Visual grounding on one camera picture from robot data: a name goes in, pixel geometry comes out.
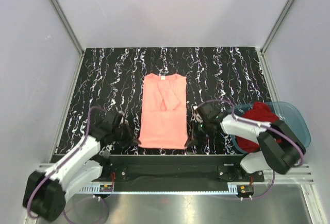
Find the pink t shirt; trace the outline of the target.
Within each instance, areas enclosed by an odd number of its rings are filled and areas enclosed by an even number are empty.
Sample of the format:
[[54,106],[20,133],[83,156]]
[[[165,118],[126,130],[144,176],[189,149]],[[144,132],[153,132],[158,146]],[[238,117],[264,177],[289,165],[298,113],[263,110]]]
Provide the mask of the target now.
[[188,140],[186,77],[173,74],[144,77],[139,146],[185,149]]

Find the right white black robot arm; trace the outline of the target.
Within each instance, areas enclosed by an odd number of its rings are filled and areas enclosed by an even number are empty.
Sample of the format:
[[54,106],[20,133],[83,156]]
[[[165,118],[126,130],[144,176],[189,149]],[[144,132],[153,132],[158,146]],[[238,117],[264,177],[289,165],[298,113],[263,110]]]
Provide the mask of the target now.
[[304,163],[305,146],[281,119],[260,122],[235,114],[217,111],[202,114],[194,111],[193,120],[199,129],[206,133],[221,131],[247,139],[259,146],[256,151],[246,153],[234,168],[234,175],[240,181],[245,181],[253,173],[266,169],[285,175],[291,168]]

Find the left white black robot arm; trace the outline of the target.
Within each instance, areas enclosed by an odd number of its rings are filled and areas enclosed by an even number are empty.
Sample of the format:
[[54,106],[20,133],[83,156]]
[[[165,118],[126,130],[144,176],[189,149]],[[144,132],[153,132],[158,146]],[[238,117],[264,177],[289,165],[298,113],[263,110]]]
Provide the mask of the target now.
[[66,203],[93,180],[113,176],[109,159],[100,154],[108,143],[139,145],[128,123],[101,122],[87,132],[64,157],[44,171],[35,170],[27,180],[23,207],[31,219],[39,217],[54,221],[64,211]]

